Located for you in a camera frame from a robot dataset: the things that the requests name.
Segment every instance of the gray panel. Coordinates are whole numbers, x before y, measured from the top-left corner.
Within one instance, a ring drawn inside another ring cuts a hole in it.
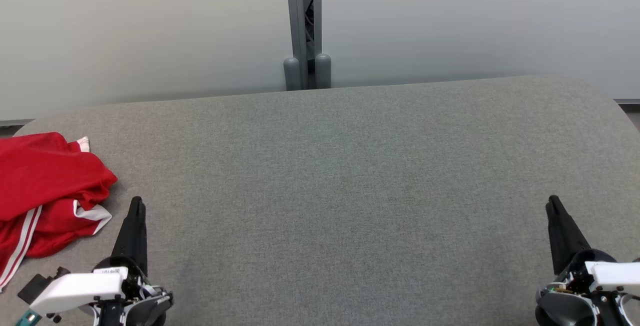
[[[288,0],[288,16],[291,26],[291,46],[293,57],[307,60],[307,35],[305,32],[304,0]],[[302,90],[308,89],[307,63],[300,62],[300,82]]]
[[[313,0],[313,52],[322,53],[322,0]]]
[[[614,98],[618,105],[640,105],[640,98]]]

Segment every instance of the cable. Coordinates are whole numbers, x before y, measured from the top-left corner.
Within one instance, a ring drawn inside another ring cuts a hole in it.
[[[309,42],[311,42],[311,45],[315,46],[316,43],[314,42],[314,38],[311,37],[311,34],[309,33],[309,30],[307,30],[306,28],[304,29],[304,32],[306,32],[306,37],[309,37]]]

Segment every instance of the red cloth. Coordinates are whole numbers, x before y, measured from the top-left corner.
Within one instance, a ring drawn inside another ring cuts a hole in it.
[[[50,132],[0,139],[0,290],[23,257],[57,253],[111,218],[98,205],[118,178],[89,139]]]

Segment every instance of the gray cushion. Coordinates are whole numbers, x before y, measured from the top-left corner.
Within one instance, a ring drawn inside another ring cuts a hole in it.
[[[53,131],[89,136],[119,177],[114,219],[24,262],[0,295],[9,323],[34,274],[109,255],[133,196],[170,326],[534,325],[551,194],[592,246],[640,256],[640,134],[573,78],[125,103],[20,133]]]

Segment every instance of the floor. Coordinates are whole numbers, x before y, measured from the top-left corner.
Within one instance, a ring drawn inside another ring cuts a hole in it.
[[[629,119],[635,125],[635,128],[640,132],[640,112],[627,112],[626,116],[629,116]],[[9,137],[14,136],[14,134],[20,130],[22,126],[3,126],[0,127],[0,139],[8,139]]]

